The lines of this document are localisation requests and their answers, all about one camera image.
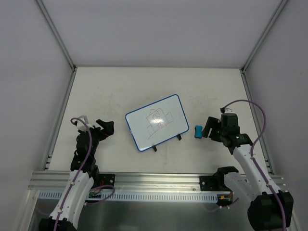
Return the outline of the blue bone-shaped eraser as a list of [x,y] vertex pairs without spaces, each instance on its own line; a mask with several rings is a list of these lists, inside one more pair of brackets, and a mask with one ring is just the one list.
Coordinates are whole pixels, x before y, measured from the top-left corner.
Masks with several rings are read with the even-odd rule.
[[199,126],[199,125],[196,125],[195,126],[195,134],[194,134],[194,137],[196,139],[201,139],[203,137],[203,127],[202,126]]

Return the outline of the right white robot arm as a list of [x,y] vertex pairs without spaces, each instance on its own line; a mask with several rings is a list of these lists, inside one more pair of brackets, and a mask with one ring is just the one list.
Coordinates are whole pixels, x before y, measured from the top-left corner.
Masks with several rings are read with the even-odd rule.
[[238,116],[222,113],[220,118],[209,117],[201,136],[222,143],[245,173],[243,178],[233,166],[220,167],[205,185],[235,193],[245,203],[249,223],[255,231],[284,231],[290,227],[294,199],[261,167],[250,137],[240,132]]

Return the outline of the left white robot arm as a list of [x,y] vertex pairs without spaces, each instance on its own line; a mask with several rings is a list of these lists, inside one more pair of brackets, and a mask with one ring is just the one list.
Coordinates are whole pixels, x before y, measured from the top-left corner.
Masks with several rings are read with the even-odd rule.
[[[70,166],[69,179],[58,204],[47,218],[40,220],[39,231],[76,231],[82,208],[111,198],[116,190],[112,184],[102,184],[95,153],[99,143],[114,134],[114,121],[96,120],[98,126],[88,123],[84,115],[73,117],[76,126],[76,150]],[[97,202],[87,202],[90,192],[111,189],[111,193]]]

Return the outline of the blue framed whiteboard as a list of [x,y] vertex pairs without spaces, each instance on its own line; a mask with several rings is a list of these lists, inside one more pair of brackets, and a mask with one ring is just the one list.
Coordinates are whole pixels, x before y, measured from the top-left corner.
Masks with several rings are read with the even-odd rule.
[[154,148],[190,129],[177,94],[128,112],[125,120],[139,152]]

